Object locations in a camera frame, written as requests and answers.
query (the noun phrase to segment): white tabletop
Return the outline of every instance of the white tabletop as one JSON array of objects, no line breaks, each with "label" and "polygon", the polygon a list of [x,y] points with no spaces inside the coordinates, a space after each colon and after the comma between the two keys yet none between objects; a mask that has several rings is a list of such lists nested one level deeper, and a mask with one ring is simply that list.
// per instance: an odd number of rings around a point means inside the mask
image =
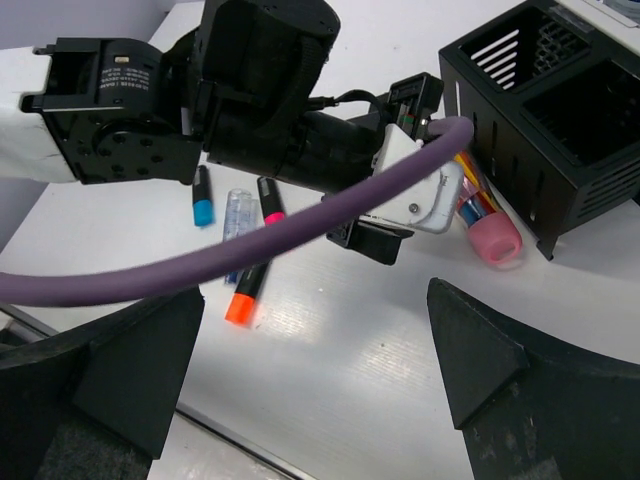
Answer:
[{"label": "white tabletop", "polygon": [[[343,31],[322,94],[382,92],[419,71],[437,73],[438,48],[512,2],[330,3]],[[180,5],[167,22],[197,17],[198,8]],[[218,242],[227,191],[256,189],[251,175],[221,167],[212,175],[219,223],[202,231],[192,224],[189,189],[178,184],[52,185],[0,268],[96,272]],[[291,186],[282,192],[289,212],[319,199]],[[230,289],[202,285],[206,309],[181,403],[320,479],[471,478],[429,328],[430,278],[561,339],[640,363],[640,208],[625,204],[566,234],[553,263],[517,225],[526,253],[510,271],[485,267],[457,223],[405,242],[394,267],[316,240],[274,261],[251,329],[223,320]],[[25,310],[64,330],[115,308]]]}]

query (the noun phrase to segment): marker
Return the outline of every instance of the marker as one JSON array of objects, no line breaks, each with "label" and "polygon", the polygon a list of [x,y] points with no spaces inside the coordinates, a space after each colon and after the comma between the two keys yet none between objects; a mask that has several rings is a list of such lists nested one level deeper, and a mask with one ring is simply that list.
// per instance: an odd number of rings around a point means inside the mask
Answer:
[{"label": "marker", "polygon": [[216,222],[211,196],[209,169],[200,165],[193,179],[193,223],[196,227],[206,227]]},{"label": "marker", "polygon": [[[265,177],[258,178],[258,193],[265,225],[273,225],[285,218],[278,185],[274,180]],[[254,265],[242,274],[225,315],[227,321],[242,326],[249,324],[256,298],[260,294],[270,263]]]}]

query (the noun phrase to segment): wire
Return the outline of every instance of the wire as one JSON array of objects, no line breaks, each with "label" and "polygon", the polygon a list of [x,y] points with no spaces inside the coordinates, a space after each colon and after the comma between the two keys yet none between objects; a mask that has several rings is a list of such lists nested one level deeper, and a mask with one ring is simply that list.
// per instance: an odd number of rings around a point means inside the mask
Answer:
[{"label": "wire", "polygon": [[432,122],[438,139],[370,177],[269,228],[203,250],[127,270],[67,277],[0,272],[0,302],[34,307],[79,307],[172,294],[262,263],[388,202],[464,150],[473,124],[453,117]]}]

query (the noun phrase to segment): purple cable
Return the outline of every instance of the purple cable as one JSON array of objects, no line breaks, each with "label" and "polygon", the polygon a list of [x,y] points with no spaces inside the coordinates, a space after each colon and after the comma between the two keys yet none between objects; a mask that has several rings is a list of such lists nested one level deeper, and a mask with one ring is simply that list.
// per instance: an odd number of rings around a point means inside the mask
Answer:
[{"label": "purple cable", "polygon": [[80,307],[171,294],[267,261],[388,202],[464,150],[472,123],[452,117],[429,126],[442,135],[387,171],[269,228],[203,250],[127,270],[68,277],[0,273],[0,302]]}]

